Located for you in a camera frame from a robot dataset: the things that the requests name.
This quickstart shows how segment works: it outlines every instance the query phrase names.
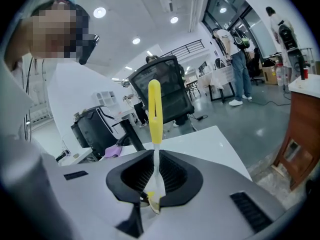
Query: white shirt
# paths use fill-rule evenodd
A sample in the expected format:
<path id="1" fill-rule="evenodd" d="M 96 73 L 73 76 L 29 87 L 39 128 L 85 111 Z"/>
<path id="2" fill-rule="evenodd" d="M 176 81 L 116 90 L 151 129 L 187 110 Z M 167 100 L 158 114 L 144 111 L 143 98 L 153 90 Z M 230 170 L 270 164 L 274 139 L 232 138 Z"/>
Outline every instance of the white shirt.
<path id="1" fill-rule="evenodd" d="M 219 36 L 219 38 L 221 39 L 221 41 L 223 40 L 223 37 L 225 37 L 225 36 L 229 39 L 229 42 L 230 42 L 230 54 L 229 55 L 230 56 L 234 55 L 240 51 L 240 49 L 234 44 L 235 40 L 229 31 L 224 30 L 224 29 L 219 29 L 216 33 Z"/>

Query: black mesh chair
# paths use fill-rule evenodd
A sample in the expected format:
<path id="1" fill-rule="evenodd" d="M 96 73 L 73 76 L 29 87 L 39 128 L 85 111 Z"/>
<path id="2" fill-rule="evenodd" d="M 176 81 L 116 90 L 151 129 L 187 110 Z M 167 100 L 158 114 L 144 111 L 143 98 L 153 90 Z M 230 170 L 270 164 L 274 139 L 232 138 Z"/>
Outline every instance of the black mesh chair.
<path id="1" fill-rule="evenodd" d="M 146 108 L 149 106 L 148 84 L 153 79 L 158 80 L 161 84 L 164 124 L 195 112 L 187 95 L 176 56 L 156 59 L 129 76 L 129 82 L 141 97 Z"/>

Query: backpack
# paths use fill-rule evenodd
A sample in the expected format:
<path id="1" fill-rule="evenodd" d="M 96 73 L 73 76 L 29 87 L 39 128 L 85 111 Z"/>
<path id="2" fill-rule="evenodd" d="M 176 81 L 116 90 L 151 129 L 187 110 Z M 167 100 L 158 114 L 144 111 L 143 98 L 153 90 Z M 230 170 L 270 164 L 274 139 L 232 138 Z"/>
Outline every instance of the backpack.
<path id="1" fill-rule="evenodd" d="M 245 33 L 243 33 L 240 29 L 233 28 L 232 30 L 230 30 L 230 34 L 233 37 L 234 44 L 240 50 L 244 50 L 250 47 L 249 39 L 247 38 Z"/>

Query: white desk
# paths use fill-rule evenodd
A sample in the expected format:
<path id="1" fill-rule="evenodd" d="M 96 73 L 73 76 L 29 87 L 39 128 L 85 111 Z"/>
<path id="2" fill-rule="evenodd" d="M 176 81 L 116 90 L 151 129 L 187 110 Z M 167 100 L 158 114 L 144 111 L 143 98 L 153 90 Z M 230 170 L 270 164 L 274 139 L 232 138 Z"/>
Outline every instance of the white desk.
<path id="1" fill-rule="evenodd" d="M 78 152 L 79 156 L 77 158 L 74 158 L 72 155 L 68 156 L 61 162 L 61 166 L 76 165 L 80 163 L 83 159 L 85 159 L 88 155 L 90 155 L 91 152 L 92 152 L 91 147 L 82 148 Z"/>
<path id="2" fill-rule="evenodd" d="M 309 74 L 308 79 L 304 81 L 301 80 L 301 76 L 299 76 L 290 83 L 288 87 L 291 92 L 320 98 L 320 75 Z"/>
<path id="3" fill-rule="evenodd" d="M 154 148 L 151 142 L 143 146 L 146 150 Z M 251 180 L 245 165 L 217 126 L 164 139 L 160 148 L 228 166 Z M 134 152 L 137 152 L 134 146 L 124 146 L 120 155 L 124 156 Z"/>

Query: purple cloth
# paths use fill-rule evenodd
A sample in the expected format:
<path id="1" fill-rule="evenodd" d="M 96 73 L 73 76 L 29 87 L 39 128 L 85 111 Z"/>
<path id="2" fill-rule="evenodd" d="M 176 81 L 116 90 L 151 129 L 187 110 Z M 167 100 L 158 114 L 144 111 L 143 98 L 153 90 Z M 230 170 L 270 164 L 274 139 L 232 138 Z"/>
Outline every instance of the purple cloth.
<path id="1" fill-rule="evenodd" d="M 122 146 L 117 146 L 117 145 L 110 146 L 105 149 L 103 159 L 112 158 L 112 157 L 117 158 L 118 156 L 120 156 L 121 150 L 122 150 Z"/>

